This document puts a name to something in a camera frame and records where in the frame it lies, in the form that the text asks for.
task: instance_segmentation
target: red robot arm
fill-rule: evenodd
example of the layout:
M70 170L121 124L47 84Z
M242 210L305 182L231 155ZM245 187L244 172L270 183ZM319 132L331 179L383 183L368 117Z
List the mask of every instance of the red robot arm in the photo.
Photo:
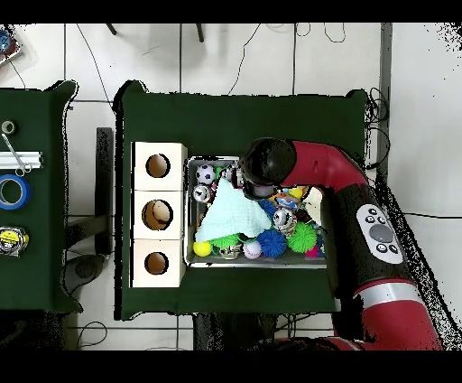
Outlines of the red robot arm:
M241 168L249 193L271 184L313 185L324 193L329 282L344 324L336 328L342 338L326 339L341 350L441 350L393 227L346 153L331 145L260 139Z

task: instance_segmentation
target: light blue cloth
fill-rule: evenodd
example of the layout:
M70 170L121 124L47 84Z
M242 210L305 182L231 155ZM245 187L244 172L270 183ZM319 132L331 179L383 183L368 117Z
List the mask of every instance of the light blue cloth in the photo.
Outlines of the light blue cloth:
M196 232L196 242L243 233L254 238L271 227L271 221L258 202L248 200L242 190L222 178L217 195Z

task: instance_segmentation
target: wooden block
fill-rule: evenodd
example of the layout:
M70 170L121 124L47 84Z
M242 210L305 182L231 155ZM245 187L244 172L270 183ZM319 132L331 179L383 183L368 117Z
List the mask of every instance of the wooden block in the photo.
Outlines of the wooden block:
M181 240L136 239L133 246L131 287L180 287L186 269Z
M134 193L134 222L132 222L134 239L183 238L183 191L132 192Z
M146 192L183 191L188 150L182 144L133 142L134 185Z

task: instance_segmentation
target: green table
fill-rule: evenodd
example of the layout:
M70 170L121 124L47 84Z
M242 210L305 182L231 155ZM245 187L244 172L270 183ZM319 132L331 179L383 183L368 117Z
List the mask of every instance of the green table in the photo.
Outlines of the green table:
M179 288L130 288L130 143L176 142L188 155L236 155L260 136L329 143L364 159L365 93L347 97L213 97L146 93L127 81L115 97L116 312L333 312L326 269L189 268Z
M23 227L30 235L21 258L0 256L1 310L80 310L61 285L66 203L63 113L75 90L71 81L45 91L0 89L0 121L17 124L10 138L14 150L42 152L44 160L43 168L24 176L32 189L27 205L0 210L2 226ZM0 146L1 151L8 150L3 139Z

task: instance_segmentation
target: blue tape roll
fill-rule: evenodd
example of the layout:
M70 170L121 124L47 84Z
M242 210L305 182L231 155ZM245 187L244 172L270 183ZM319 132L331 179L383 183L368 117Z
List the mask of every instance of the blue tape roll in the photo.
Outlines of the blue tape roll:
M14 203L7 201L4 197L3 190L7 182L16 182L21 188L21 197ZM22 177L18 177L16 174L0 175L0 209L20 209L29 200L30 195L31 187Z

